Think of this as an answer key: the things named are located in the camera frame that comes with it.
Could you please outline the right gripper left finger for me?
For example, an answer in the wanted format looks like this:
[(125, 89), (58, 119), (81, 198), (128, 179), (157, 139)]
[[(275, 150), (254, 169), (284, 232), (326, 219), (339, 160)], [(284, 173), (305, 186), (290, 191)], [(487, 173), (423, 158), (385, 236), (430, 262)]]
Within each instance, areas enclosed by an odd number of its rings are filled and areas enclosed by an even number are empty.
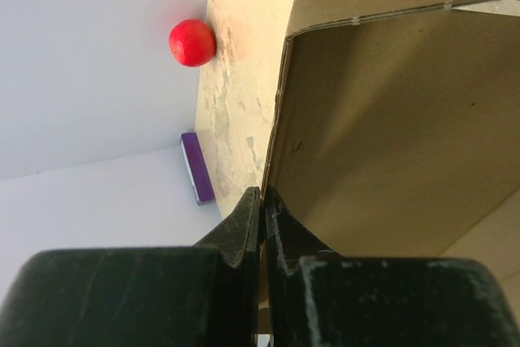
[(32, 256), (1, 307), (4, 346), (253, 346), (260, 192), (195, 245)]

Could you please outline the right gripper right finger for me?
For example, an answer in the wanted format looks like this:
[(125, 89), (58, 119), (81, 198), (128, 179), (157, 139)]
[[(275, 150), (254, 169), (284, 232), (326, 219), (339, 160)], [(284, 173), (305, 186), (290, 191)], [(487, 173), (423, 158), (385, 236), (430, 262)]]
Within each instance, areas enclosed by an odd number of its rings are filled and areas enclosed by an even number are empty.
[(273, 346), (516, 346), (499, 284), (467, 258), (345, 257), (264, 198)]

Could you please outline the brown cardboard box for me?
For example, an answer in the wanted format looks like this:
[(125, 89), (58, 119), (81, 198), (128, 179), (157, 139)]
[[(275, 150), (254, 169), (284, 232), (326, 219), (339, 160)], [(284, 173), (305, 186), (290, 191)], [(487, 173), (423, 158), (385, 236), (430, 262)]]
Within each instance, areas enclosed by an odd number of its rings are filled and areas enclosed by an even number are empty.
[(294, 0), (264, 189), (345, 257), (446, 258), (519, 188), (519, 20)]

